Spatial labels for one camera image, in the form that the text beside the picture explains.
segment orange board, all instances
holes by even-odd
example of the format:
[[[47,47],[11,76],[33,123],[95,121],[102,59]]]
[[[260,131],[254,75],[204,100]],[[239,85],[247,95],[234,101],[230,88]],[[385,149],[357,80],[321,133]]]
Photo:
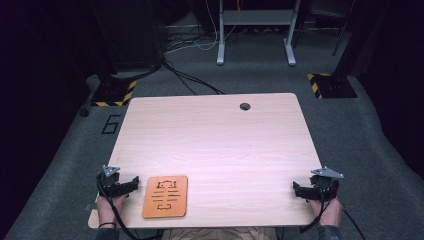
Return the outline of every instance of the orange board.
[[[183,217],[187,210],[187,185],[186,176],[149,178],[143,218]]]

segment grommet hole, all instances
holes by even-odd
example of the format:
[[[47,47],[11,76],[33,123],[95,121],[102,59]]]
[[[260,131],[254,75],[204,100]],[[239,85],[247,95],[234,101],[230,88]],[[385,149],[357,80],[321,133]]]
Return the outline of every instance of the grommet hole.
[[[243,110],[243,111],[247,111],[247,110],[250,109],[250,104],[242,103],[242,104],[240,104],[240,109]]]

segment metal stand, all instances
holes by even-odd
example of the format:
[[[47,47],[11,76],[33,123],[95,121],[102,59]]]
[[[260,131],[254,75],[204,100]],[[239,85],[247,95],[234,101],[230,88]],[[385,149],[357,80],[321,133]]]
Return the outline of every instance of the metal stand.
[[[300,0],[296,0],[293,9],[284,10],[244,10],[240,15],[237,11],[224,11],[223,0],[219,1],[219,49],[216,63],[224,64],[225,38],[224,25],[290,25],[288,37],[284,39],[289,66],[296,66],[291,41],[296,24]]]

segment wooden tabletop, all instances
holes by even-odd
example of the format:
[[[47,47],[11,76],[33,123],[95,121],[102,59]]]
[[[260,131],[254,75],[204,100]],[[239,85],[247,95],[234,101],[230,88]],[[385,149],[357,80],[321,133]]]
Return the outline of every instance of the wooden tabletop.
[[[292,182],[310,186],[321,167],[291,93],[134,98],[109,166],[121,168],[120,182],[140,177],[121,214],[129,228],[306,225],[312,211]],[[147,180],[158,176],[187,177],[185,216],[142,217]]]

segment leg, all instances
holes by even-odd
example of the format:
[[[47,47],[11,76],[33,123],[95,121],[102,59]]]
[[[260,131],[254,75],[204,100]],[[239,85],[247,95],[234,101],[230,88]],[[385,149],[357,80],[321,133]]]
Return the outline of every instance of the leg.
[[[294,27],[296,25],[297,13],[299,11],[300,0],[296,0],[295,6],[293,8],[293,14],[289,29],[289,35],[286,39],[284,39],[284,47],[286,48],[287,60],[289,62],[289,66],[296,66],[296,60],[294,58],[293,49],[291,45],[291,41],[293,38]]]
[[[224,3],[223,0],[219,0],[219,48],[218,48],[218,59],[216,64],[219,66],[224,64],[225,55],[225,39],[224,39]]]
[[[340,29],[340,30],[341,30],[341,33],[340,33],[339,39],[337,39],[337,44],[336,44],[336,48],[334,49],[333,56],[336,56],[337,49],[339,48],[340,42],[342,41],[342,37],[343,37],[344,31],[345,31],[345,28],[346,28],[346,23],[345,23],[345,24],[344,24],[344,26]]]

